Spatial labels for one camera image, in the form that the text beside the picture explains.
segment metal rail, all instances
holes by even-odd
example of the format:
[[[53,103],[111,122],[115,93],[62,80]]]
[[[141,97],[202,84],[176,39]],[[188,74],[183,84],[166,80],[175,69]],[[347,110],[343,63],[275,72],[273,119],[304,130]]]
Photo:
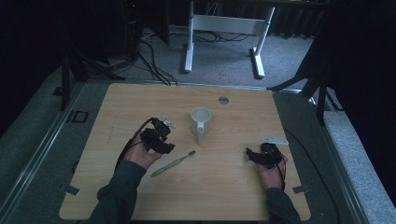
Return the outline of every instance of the metal rail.
[[[312,107],[310,112],[312,112],[313,114],[312,116],[315,118],[316,109]],[[320,130],[320,133],[323,136],[322,139],[324,140],[325,145],[327,145],[327,147],[325,147],[326,148],[325,151],[329,156],[329,160],[332,165],[332,169],[335,173],[335,177],[338,181],[338,184],[344,195],[344,198],[346,199],[346,204],[349,207],[349,211],[353,219],[355,220],[355,223],[360,223],[360,224],[370,223],[361,206],[361,201],[358,195],[356,194],[356,191],[354,190],[352,183],[349,180],[347,171],[344,168],[344,165],[340,159],[340,156],[338,155],[334,143],[332,142],[332,138],[330,137],[326,129],[323,126],[319,125],[319,122],[317,122],[317,125],[318,125],[318,129]]]
[[[77,83],[71,94],[69,104],[64,111],[60,111],[55,121],[53,121],[39,147],[35,150],[34,155],[24,166],[14,185],[12,186],[7,197],[4,199],[0,207],[0,224],[7,223],[12,216],[15,208],[18,206],[21,198],[26,190],[29,188],[35,174],[40,168],[42,162],[46,158],[50,148],[55,141],[59,131],[62,129],[64,122],[67,120],[67,115],[73,108],[79,94],[83,90],[84,83]]]

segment mug handle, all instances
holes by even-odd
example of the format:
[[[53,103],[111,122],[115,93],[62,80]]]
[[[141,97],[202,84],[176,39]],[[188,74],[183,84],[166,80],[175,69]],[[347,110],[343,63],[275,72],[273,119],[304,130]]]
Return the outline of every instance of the mug handle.
[[[198,145],[201,145],[202,140],[204,138],[204,123],[197,122],[197,132],[198,132]]]

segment cable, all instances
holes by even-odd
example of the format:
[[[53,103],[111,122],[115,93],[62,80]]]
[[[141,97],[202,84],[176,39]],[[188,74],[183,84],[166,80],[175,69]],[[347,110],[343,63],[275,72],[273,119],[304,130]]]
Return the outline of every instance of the cable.
[[[285,174],[282,174],[282,171],[280,170],[280,167],[279,167],[278,163],[274,159],[274,156],[273,156],[271,150],[268,150],[267,152],[270,155],[270,157],[271,157],[274,165],[276,166],[277,170],[279,171],[280,179],[282,180],[282,190],[285,190],[285,187],[286,187],[286,183],[285,183],[285,179],[286,179],[286,162],[285,162],[285,159],[283,159],[283,156],[282,156],[282,161],[285,163]]]
[[[119,158],[117,159],[117,163],[116,163],[116,168],[115,168],[114,170],[117,170],[117,168],[118,168],[119,165],[120,165],[120,162],[121,162],[122,159],[124,158],[124,156],[125,156],[125,154],[126,154],[126,152],[128,151],[129,148],[131,148],[131,147],[133,147],[133,146],[135,146],[135,145],[137,145],[137,144],[142,143],[142,142],[139,142],[139,143],[136,143],[136,144],[131,145],[131,144],[134,142],[134,140],[136,139],[137,135],[140,134],[140,133],[142,132],[142,130],[146,127],[146,125],[148,125],[148,123],[150,123],[150,122],[153,121],[153,120],[154,120],[154,118],[151,118],[151,119],[146,120],[146,121],[142,124],[142,126],[140,126],[140,128],[137,130],[137,132],[134,133],[134,136],[128,141],[128,143],[126,144],[125,148],[122,150],[121,154],[119,155]]]
[[[291,131],[289,131],[289,130],[287,130],[287,129],[285,129],[285,128],[284,128],[284,130],[285,130],[286,133],[290,134],[290,135],[298,142],[298,144],[299,144],[300,147],[303,149],[303,151],[305,152],[305,154],[306,154],[306,156],[308,157],[308,159],[311,161],[312,165],[314,166],[315,170],[317,171],[317,174],[318,174],[318,176],[319,176],[320,181],[323,183],[324,188],[326,189],[326,191],[327,191],[327,193],[328,193],[330,199],[332,200],[332,205],[334,206],[334,210],[335,210],[335,213],[336,213],[336,215],[337,215],[337,223],[340,223],[340,212],[339,212],[339,210],[338,210],[338,206],[337,206],[337,204],[335,203],[335,199],[334,199],[334,197],[332,196],[332,194],[330,193],[329,188],[328,188],[327,185],[325,184],[324,179],[323,179],[323,176],[320,174],[320,172],[319,172],[319,170],[318,170],[318,167],[315,165],[314,161],[312,160],[312,158],[311,158],[311,156],[309,155],[308,151],[307,151],[306,148],[304,147],[303,143],[302,143]]]
[[[157,64],[155,63],[154,48],[149,43],[147,43],[146,41],[142,40],[141,43],[149,46],[150,51],[151,51],[151,63],[149,63],[143,57],[143,55],[140,52],[138,52],[138,56],[140,57],[140,59],[143,60],[143,63],[149,69],[151,74],[153,74],[156,78],[158,78],[166,86],[171,86],[172,85],[169,79],[171,79],[173,82],[175,82],[176,85],[178,86],[177,80],[176,80],[176,78],[174,76],[170,75],[169,73],[164,72],[161,68],[157,67]]]
[[[210,8],[206,11],[205,15],[209,14],[209,11],[210,9],[212,9],[212,7],[214,7],[212,16],[215,15],[216,8],[218,7],[218,3],[212,3],[212,6],[210,6]]]
[[[198,39],[198,41],[201,42],[208,42],[208,43],[218,43],[218,42],[231,42],[231,41],[243,41],[249,37],[249,35],[244,35],[245,37],[238,39],[240,36],[243,34],[237,35],[236,37],[233,38],[224,38],[221,36],[221,34],[213,32],[213,31],[196,31],[195,33],[201,34],[201,35],[213,35],[213,39],[207,39],[198,35],[194,35],[193,37],[195,39]]]
[[[143,55],[140,53],[140,52],[137,52],[137,55],[139,56],[139,58],[141,59],[141,60],[143,60],[143,62],[146,64],[146,66],[149,68],[149,71],[151,72],[151,74],[152,75],[154,75],[156,78],[158,78],[163,84],[165,84],[166,86],[169,86],[170,85],[170,82],[169,82],[169,80],[166,78],[166,77],[164,77],[164,79],[165,80],[163,80],[163,78],[159,75],[159,74],[157,74],[155,71],[153,71],[152,70],[152,68],[151,68],[151,66],[150,66],[150,64],[149,64],[149,62],[145,59],[145,57],[143,57]]]
[[[332,103],[332,107],[334,107],[337,111],[344,111],[343,108],[340,108],[338,104],[335,103],[334,99],[330,96],[329,92],[326,90],[326,96],[329,98],[330,103]]]
[[[113,72],[113,73],[114,73],[114,71],[117,70],[117,69],[125,68],[124,70],[115,73],[115,74],[119,74],[119,73],[122,73],[122,72],[128,70],[128,69],[132,66],[132,62],[133,62],[133,61],[134,61],[134,57],[132,57],[131,55],[126,55],[125,62],[116,63],[116,64],[113,64],[113,65],[103,66],[103,67],[104,67],[107,71]],[[94,73],[93,71],[91,71],[91,70],[94,70],[94,71],[96,71],[96,70],[95,70],[94,67],[92,67],[90,64],[84,63],[84,65],[85,65],[88,69],[90,69],[89,73],[90,73],[91,76],[100,76],[100,75],[102,75],[101,72]]]

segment white mug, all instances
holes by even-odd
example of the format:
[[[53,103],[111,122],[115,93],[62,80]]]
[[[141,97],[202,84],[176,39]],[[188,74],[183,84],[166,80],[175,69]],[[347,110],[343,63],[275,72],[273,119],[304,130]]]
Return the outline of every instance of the white mug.
[[[191,130],[197,135],[197,144],[201,145],[204,135],[209,131],[210,111],[204,107],[196,107],[191,111]]]

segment green toothbrush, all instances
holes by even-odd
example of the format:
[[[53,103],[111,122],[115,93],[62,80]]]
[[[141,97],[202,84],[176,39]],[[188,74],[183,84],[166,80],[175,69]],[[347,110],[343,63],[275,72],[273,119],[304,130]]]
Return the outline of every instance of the green toothbrush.
[[[165,170],[171,168],[172,166],[178,165],[181,161],[183,161],[184,159],[188,158],[189,156],[192,156],[193,154],[195,154],[195,150],[194,150],[194,151],[191,151],[187,156],[184,156],[184,157],[182,157],[182,158],[180,158],[180,159],[177,159],[177,160],[175,160],[175,161],[172,161],[171,163],[167,164],[167,165],[164,166],[163,168],[161,168],[161,169],[155,171],[154,173],[152,173],[150,176],[151,176],[151,177],[155,177],[155,176],[159,175],[159,174],[162,173],[163,171],[165,171]]]

